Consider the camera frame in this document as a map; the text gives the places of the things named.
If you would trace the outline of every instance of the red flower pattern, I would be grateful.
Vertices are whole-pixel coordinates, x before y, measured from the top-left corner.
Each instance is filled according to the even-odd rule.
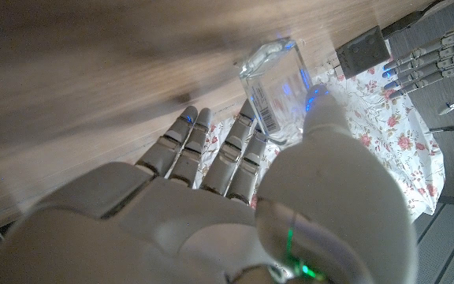
[[[257,194],[254,194],[251,197],[250,207],[252,207],[253,209],[257,208]]]
[[[416,149],[418,150],[425,150],[425,145],[421,144],[421,143],[416,143]]]
[[[430,196],[434,197],[437,195],[437,187],[431,184],[426,185],[426,190],[429,191]]]
[[[404,134],[399,137],[399,142],[397,144],[400,146],[402,150],[411,150],[413,143],[407,138]]]
[[[370,140],[372,139],[372,137],[369,136],[369,134],[365,133],[363,134],[361,137],[360,137],[360,141],[362,142],[362,144],[364,144],[366,147],[369,147],[370,146]]]
[[[398,123],[398,121],[395,118],[395,115],[392,115],[386,123],[388,124],[388,126],[393,127],[393,126],[395,126],[395,124]]]

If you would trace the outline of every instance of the floor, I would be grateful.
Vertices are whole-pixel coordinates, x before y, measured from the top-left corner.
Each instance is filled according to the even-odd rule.
[[[427,41],[441,37],[454,28],[454,3],[414,24],[411,28],[393,35],[390,40],[394,57],[406,54]],[[454,111],[438,116],[437,110],[446,99],[454,95],[454,77],[411,93],[412,102],[429,128],[454,125]],[[454,132],[435,133],[445,157],[446,182],[442,196],[454,197]]]

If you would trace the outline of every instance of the blue led light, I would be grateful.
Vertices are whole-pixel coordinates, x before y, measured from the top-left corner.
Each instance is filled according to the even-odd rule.
[[[300,70],[300,76],[303,78],[304,85],[306,89],[309,89],[309,83],[307,82],[307,73],[303,69]]]
[[[283,85],[283,92],[285,92],[285,95],[290,95],[290,93],[292,92],[292,90],[290,90],[290,86],[288,86],[288,84]]]

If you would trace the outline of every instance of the green led light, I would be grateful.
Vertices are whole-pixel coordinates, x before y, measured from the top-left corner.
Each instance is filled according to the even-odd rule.
[[[293,230],[288,230],[287,253],[290,253],[290,250],[292,249],[292,237],[293,237]]]
[[[303,272],[307,275],[310,275],[312,278],[316,278],[316,273],[309,269],[306,265],[303,265]]]

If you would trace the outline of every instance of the barcode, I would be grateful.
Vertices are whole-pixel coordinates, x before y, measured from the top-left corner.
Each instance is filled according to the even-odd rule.
[[[273,117],[271,116],[269,107],[266,107],[265,109],[261,110],[260,115],[262,115],[262,120],[264,121],[264,124],[267,127],[267,131],[273,131],[276,129],[276,123],[274,122]]]

